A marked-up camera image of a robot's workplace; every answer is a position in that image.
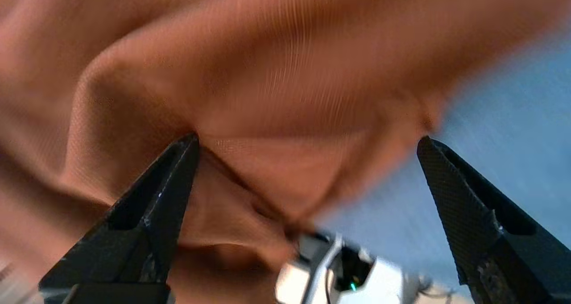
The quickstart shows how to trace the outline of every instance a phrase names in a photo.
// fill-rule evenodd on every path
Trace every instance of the orange cloth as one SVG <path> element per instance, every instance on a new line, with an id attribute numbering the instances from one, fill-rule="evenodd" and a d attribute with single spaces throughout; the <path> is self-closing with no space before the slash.
<path id="1" fill-rule="evenodd" d="M 271 303 L 290 241 L 569 0 L 0 0 L 0 246 L 38 280 L 157 157 L 203 158 L 171 284 Z"/>

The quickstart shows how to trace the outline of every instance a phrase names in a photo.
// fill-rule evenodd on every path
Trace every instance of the fabric texture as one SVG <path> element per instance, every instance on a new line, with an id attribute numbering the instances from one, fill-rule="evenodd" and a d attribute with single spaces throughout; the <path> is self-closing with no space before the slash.
<path id="1" fill-rule="evenodd" d="M 202 160 L 179 303 L 271 303 L 294 237 L 569 0 L 0 0 L 0 246 L 39 278 L 169 142 Z"/>

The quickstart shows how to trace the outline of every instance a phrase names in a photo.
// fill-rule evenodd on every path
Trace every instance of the cable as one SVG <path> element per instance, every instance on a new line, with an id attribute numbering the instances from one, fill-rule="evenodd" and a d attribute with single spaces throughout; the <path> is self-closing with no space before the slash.
<path id="1" fill-rule="evenodd" d="M 331 297 L 329 294 L 329 270 L 325 274 L 325 298 L 327 299 L 327 304 L 331 304 Z"/>
<path id="2" fill-rule="evenodd" d="M 452 296 L 456 293 L 454 290 L 449 290 L 448 292 L 442 292 L 440 294 L 430 294 L 428 290 L 434 286 L 434 283 L 431 279 L 427 280 L 420 288 L 418 288 L 418 293 L 422 294 L 423 296 L 430 297 L 430 298 L 441 298 L 447 299 L 446 303 L 448 304 L 452 300 Z"/>

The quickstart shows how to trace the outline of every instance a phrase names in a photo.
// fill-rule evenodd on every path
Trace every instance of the blue background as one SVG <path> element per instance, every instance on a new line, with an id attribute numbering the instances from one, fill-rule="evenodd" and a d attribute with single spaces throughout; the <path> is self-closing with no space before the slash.
<path id="1" fill-rule="evenodd" d="M 571 32 L 527 46 L 466 87 L 434 137 L 571 248 Z M 468 294 L 414 156 L 322 225 Z"/>

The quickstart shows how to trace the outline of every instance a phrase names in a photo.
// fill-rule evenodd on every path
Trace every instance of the cloth fold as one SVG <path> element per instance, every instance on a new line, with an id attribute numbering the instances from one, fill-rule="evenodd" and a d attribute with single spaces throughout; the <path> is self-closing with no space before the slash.
<path id="1" fill-rule="evenodd" d="M 203 145 L 171 283 L 268 303 L 296 231 L 438 128 L 569 0 L 0 0 L 0 245 L 32 281 L 158 154 Z"/>

